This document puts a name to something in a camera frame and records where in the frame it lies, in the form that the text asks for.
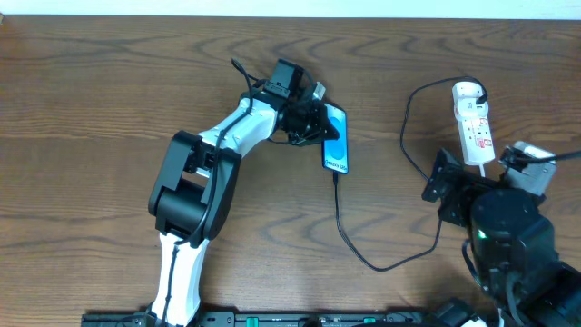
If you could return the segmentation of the blue Galaxy smartphone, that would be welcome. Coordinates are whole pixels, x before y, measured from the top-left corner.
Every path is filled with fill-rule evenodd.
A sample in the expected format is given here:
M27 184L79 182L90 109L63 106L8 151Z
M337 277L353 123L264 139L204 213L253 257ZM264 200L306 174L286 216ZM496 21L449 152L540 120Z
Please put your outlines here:
M325 106L329 122L338 132L338 138L322 143L322 166L336 173L347 174L349 172L347 115L342 109L331 104Z

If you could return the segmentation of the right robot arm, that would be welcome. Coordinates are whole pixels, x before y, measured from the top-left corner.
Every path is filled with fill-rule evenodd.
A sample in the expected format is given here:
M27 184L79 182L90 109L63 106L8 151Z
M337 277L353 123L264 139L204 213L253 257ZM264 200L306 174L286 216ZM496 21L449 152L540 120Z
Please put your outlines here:
M516 326L580 323L580 272L560 260L555 228L539 211L557 162L579 156L517 142L502 153L505 171L494 181L441 149L422 193L440 203L441 221L466 229L471 275Z

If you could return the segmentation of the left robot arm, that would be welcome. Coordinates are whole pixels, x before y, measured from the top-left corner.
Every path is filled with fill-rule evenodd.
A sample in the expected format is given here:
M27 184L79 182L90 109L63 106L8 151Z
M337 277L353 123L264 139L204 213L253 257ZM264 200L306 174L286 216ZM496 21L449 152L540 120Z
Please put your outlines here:
M200 280L207 248L223 227L242 159L283 131L284 144L327 148L347 141L346 113L326 100L324 86L305 68L281 59L271 77L232 66L247 86L236 109L213 128L176 133L148 202L162 245L158 292L144 321L187 326L199 315Z

